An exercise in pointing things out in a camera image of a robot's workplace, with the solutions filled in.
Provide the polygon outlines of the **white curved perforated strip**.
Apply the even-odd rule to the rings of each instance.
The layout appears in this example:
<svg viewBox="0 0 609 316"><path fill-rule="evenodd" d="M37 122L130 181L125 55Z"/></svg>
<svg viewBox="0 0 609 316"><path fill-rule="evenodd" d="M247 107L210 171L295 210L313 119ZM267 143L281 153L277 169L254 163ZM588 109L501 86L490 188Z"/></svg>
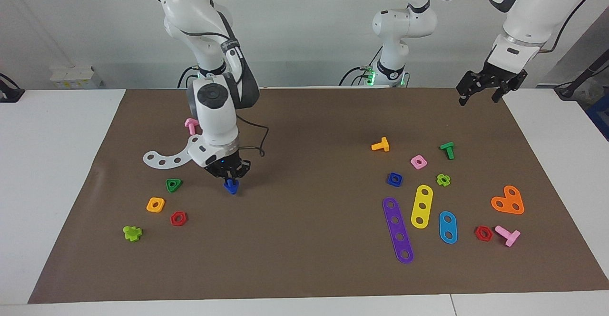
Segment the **white curved perforated strip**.
<svg viewBox="0 0 609 316"><path fill-rule="evenodd" d="M195 134L189 137L187 144L182 151L175 155L161 155L156 151L146 152L143 156L143 162L149 167L157 170L171 170L191 162L192 156L189 154L189 149L202 138L202 135Z"/></svg>

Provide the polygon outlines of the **brown table mat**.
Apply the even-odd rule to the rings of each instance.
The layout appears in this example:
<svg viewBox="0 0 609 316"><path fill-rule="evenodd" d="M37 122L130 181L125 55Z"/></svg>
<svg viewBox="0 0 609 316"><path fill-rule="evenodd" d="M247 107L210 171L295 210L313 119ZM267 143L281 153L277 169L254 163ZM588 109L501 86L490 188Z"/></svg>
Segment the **brown table mat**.
<svg viewBox="0 0 609 316"><path fill-rule="evenodd" d="M508 107L478 93L465 107L451 89L271 89L239 114L266 125L265 157L236 195L195 163L155 170L144 153L181 151L186 95L125 93L30 303L138 299L494 294L609 289L596 258ZM387 137L390 151L372 151ZM454 160L440 145L454 142ZM416 170L411 158L428 165ZM388 175L403 176L400 187ZM447 187L436 177L451 177ZM183 181L174 193L166 179ZM417 187L433 190L429 224L411 212ZM524 214L494 210L506 185ZM159 213L150 198L165 199ZM394 255L383 199L396 199L414 259ZM188 221L171 225L177 210ZM439 237L439 214L458 240ZM521 235L512 247L494 231ZM143 230L137 242L123 227ZM489 242L474 234L493 231Z"/></svg>

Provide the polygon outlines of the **blue crate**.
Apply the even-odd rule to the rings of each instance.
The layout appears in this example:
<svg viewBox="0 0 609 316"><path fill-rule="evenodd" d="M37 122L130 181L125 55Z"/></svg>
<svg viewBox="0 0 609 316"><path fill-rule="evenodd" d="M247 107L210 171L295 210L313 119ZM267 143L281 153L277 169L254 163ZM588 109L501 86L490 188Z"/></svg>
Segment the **blue crate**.
<svg viewBox="0 0 609 316"><path fill-rule="evenodd" d="M609 93L587 108L585 114L609 142Z"/></svg>

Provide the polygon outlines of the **orange three-hole corner plate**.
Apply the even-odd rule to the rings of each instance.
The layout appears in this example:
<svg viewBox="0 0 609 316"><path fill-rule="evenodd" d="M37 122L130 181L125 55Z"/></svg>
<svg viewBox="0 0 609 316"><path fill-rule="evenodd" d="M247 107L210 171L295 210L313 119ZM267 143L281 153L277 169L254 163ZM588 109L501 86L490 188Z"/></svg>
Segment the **orange three-hole corner plate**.
<svg viewBox="0 0 609 316"><path fill-rule="evenodd" d="M491 207L502 213L522 215L524 214L524 203L520 191L512 185L504 187L504 196L495 196L490 200Z"/></svg>

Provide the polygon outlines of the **yellow three-hole strip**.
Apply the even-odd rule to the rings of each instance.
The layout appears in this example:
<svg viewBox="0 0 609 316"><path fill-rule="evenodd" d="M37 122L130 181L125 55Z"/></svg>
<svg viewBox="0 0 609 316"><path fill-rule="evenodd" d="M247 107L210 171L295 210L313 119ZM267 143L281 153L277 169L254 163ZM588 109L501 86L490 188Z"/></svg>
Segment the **yellow three-hole strip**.
<svg viewBox="0 0 609 316"><path fill-rule="evenodd" d="M419 185L415 193L411 224L417 229L425 229L429 224L433 200L433 190L428 185Z"/></svg>

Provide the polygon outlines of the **blue two-hole strip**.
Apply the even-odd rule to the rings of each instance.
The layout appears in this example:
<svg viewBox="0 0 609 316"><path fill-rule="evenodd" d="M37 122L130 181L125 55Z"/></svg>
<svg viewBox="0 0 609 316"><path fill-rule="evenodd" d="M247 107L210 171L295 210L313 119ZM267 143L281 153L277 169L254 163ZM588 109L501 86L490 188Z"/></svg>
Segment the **blue two-hole strip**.
<svg viewBox="0 0 609 316"><path fill-rule="evenodd" d="M457 218L448 210L443 210L439 214L439 237L449 245L455 244L458 240Z"/></svg>

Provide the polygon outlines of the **purple four-hole strip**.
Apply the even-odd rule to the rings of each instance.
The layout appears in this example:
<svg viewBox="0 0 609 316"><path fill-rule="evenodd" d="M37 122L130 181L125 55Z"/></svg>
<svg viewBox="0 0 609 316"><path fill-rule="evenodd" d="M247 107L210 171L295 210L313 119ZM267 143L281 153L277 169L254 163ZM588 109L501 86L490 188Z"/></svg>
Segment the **purple four-hole strip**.
<svg viewBox="0 0 609 316"><path fill-rule="evenodd" d="M413 247L398 201L393 197L385 197L382 206L396 259L402 264L413 262Z"/></svg>

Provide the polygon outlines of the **white power strip box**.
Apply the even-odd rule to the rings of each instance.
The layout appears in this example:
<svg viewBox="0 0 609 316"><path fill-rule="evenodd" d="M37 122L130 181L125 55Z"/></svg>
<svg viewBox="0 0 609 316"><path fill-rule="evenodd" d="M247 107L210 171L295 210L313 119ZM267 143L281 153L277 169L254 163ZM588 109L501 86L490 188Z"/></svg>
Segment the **white power strip box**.
<svg viewBox="0 0 609 316"><path fill-rule="evenodd" d="M92 66L65 68L52 71L50 82L57 89L99 89L104 81Z"/></svg>

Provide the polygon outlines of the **black clamp device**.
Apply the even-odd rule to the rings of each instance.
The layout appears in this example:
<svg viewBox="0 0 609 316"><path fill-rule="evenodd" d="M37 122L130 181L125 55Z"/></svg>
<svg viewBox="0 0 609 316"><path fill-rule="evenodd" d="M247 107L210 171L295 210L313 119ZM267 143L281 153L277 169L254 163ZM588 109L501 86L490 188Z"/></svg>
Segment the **black clamp device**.
<svg viewBox="0 0 609 316"><path fill-rule="evenodd" d="M0 103L17 103L25 92L13 79L0 72Z"/></svg>

